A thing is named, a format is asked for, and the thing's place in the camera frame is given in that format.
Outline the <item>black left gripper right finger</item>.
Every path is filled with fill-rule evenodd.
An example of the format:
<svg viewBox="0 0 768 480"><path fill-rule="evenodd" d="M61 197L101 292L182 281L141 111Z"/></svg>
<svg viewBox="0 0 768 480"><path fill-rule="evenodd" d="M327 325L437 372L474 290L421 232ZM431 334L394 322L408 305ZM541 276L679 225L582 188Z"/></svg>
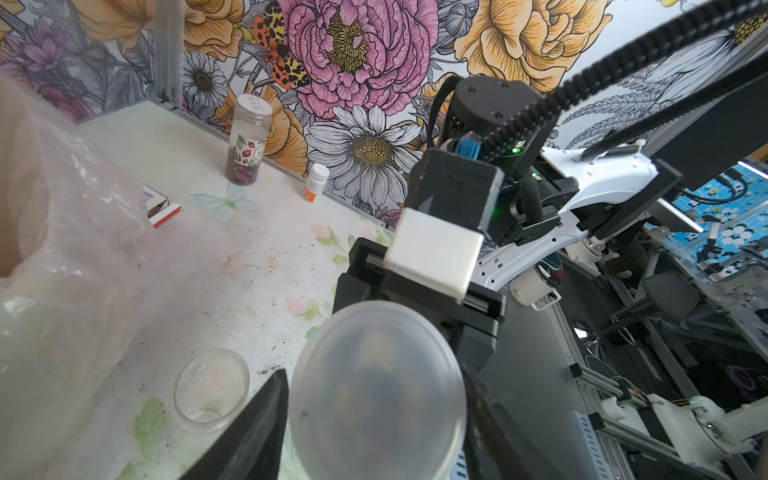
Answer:
<svg viewBox="0 0 768 480"><path fill-rule="evenodd" d="M463 454L470 479L562 479L520 425L468 365L461 367L467 402Z"/></svg>

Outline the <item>tall jar with white lid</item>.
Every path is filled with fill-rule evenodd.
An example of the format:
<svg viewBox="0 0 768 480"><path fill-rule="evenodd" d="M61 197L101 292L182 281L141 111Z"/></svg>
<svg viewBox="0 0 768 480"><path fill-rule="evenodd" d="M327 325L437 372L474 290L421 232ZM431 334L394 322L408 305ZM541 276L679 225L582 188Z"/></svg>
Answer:
<svg viewBox="0 0 768 480"><path fill-rule="evenodd" d="M256 182L272 116L272 106L263 98L247 93L236 97L225 167L231 183L247 186Z"/></svg>

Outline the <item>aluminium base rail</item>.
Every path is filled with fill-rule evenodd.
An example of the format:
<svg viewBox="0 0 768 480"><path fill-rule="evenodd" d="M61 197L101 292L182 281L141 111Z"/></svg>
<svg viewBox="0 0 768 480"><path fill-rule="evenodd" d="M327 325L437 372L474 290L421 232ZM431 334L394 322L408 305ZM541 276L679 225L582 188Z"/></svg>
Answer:
<svg viewBox="0 0 768 480"><path fill-rule="evenodd" d="M738 414L708 421L688 411L700 390L686 374L657 321L669 313L658 298L632 295L612 278L559 253L560 300L544 310L564 357L567 410L582 417L587 458L599 479L762 479L748 457L754 437L767 440L767 403L746 402Z"/></svg>

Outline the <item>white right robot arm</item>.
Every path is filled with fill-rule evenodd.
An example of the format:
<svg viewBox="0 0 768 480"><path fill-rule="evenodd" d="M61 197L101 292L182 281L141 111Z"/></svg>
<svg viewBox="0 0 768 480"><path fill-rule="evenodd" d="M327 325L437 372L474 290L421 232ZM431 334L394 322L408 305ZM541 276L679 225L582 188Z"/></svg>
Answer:
<svg viewBox="0 0 768 480"><path fill-rule="evenodd" d="M560 249L618 233L680 181L677 169L643 154L637 134L597 149L548 148L554 115L514 125L542 104L519 81L446 79L393 242L354 243L334 309L404 305L447 336L460 362L482 370L505 320L504 285Z"/></svg>

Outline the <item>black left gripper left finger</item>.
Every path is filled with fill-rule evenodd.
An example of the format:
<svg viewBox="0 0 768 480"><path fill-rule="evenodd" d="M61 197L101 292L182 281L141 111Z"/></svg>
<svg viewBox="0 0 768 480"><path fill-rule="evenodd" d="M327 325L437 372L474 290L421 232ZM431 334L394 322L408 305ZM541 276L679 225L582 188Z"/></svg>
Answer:
<svg viewBox="0 0 768 480"><path fill-rule="evenodd" d="M278 369L182 479L278 478L288 400L287 373Z"/></svg>

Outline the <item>bin with plastic liner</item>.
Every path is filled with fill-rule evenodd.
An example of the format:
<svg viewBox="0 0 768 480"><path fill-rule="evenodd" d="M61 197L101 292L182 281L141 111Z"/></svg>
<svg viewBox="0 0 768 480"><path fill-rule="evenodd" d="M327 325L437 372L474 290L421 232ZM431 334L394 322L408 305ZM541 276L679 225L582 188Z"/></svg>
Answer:
<svg viewBox="0 0 768 480"><path fill-rule="evenodd" d="M141 184L28 87L1 81L1 475L89 421L137 326L153 236Z"/></svg>

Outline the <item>pink tea packet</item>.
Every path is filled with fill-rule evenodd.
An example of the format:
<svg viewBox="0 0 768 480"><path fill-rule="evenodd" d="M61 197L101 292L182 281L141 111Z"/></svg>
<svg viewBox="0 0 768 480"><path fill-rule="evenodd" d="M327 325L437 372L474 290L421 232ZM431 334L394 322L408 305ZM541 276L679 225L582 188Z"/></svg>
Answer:
<svg viewBox="0 0 768 480"><path fill-rule="evenodd" d="M143 184L144 202L150 224L155 228L167 223L182 211L178 203L172 203L167 196Z"/></svg>

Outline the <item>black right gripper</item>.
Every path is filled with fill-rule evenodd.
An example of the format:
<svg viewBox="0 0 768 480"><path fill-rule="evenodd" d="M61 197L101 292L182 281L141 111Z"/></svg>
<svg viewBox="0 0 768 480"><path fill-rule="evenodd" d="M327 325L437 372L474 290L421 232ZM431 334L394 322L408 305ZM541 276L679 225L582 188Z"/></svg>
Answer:
<svg viewBox="0 0 768 480"><path fill-rule="evenodd" d="M459 363L483 371L496 352L500 327L506 321L506 297L472 283L462 300L453 299L386 270L386 252L385 246L372 240L353 240L349 267L338 279L332 311L371 300L409 307L447 338Z"/></svg>

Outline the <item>clear jar with dried flowers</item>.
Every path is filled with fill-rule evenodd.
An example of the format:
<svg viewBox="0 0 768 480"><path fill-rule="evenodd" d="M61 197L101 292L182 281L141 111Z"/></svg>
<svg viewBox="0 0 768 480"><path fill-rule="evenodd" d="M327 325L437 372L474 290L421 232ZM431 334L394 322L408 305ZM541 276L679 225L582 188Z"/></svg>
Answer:
<svg viewBox="0 0 768 480"><path fill-rule="evenodd" d="M242 411L249 387L250 373L241 355L225 348L210 349L180 370L170 391L170 412L183 430L218 432Z"/></svg>

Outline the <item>small white pill bottle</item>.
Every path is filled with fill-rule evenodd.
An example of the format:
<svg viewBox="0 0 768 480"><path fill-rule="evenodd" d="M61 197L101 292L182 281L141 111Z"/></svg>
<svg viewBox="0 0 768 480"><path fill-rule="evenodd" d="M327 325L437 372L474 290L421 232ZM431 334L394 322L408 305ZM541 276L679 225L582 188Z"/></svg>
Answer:
<svg viewBox="0 0 768 480"><path fill-rule="evenodd" d="M329 169L318 163L313 163L308 170L308 175L305 179L304 187L302 189L302 198L309 202L314 203L319 196L322 195L327 180L329 178Z"/></svg>

